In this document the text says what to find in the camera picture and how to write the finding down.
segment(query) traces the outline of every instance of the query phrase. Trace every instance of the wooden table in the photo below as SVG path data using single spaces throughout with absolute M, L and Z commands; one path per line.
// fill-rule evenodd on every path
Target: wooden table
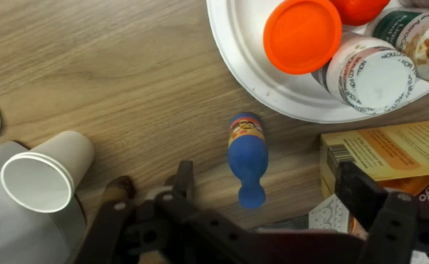
M 204 0 L 0 0 L 0 141 L 34 147 L 75 129 L 95 144 L 78 188 L 89 218 L 105 183 L 129 174 L 139 201 L 195 161 L 202 208 L 249 227 L 306 213 L 322 198 L 322 132 L 429 119 L 429 95 L 392 114 L 350 125 L 284 117 L 255 101 L 223 63 Z M 237 205 L 225 166 L 228 119 L 258 113 L 271 147 L 258 211 Z

